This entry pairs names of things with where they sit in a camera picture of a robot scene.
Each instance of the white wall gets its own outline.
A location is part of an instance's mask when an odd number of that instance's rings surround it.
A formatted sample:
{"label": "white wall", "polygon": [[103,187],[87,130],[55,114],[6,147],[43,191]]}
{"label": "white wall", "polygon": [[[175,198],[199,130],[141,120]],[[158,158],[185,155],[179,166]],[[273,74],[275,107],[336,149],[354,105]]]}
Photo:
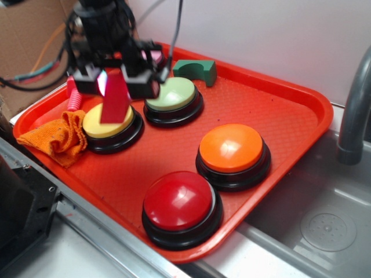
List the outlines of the white wall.
{"label": "white wall", "polygon": [[[155,0],[131,0],[140,16]],[[178,1],[139,26],[143,39],[170,43]],[[317,90],[345,104],[371,45],[367,0],[184,0],[177,46]]]}

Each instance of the green button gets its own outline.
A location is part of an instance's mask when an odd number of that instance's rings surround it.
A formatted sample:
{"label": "green button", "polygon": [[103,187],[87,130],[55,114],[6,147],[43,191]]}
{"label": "green button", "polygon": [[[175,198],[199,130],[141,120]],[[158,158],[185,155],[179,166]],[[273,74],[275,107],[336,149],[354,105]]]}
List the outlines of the green button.
{"label": "green button", "polygon": [[190,103],[195,93],[195,85],[189,79],[170,77],[160,85],[159,97],[146,100],[146,104],[157,111],[172,111]]}

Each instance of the orange button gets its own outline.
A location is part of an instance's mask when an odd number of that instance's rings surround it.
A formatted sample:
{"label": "orange button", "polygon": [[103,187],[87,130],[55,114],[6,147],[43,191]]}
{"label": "orange button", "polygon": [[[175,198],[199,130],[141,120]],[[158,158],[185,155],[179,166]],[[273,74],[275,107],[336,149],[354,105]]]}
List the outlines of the orange button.
{"label": "orange button", "polygon": [[255,129],[232,123],[208,132],[201,140],[199,151],[210,169],[236,173],[257,163],[263,152],[263,139]]}

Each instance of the orange cloth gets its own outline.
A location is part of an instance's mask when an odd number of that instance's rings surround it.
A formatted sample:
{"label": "orange cloth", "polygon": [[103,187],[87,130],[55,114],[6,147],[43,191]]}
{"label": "orange cloth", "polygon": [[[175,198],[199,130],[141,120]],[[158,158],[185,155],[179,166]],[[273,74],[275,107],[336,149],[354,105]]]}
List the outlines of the orange cloth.
{"label": "orange cloth", "polygon": [[74,164],[88,142],[82,131],[83,110],[63,112],[61,119],[53,120],[21,135],[19,144],[34,147],[63,167]]}

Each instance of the green block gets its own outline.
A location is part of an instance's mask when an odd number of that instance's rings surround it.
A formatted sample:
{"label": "green block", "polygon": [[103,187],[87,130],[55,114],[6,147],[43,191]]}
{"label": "green block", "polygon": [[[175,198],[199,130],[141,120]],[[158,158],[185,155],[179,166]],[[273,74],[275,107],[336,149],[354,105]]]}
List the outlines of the green block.
{"label": "green block", "polygon": [[203,80],[207,87],[212,87],[217,77],[215,61],[211,60],[179,60],[173,73],[176,77]]}

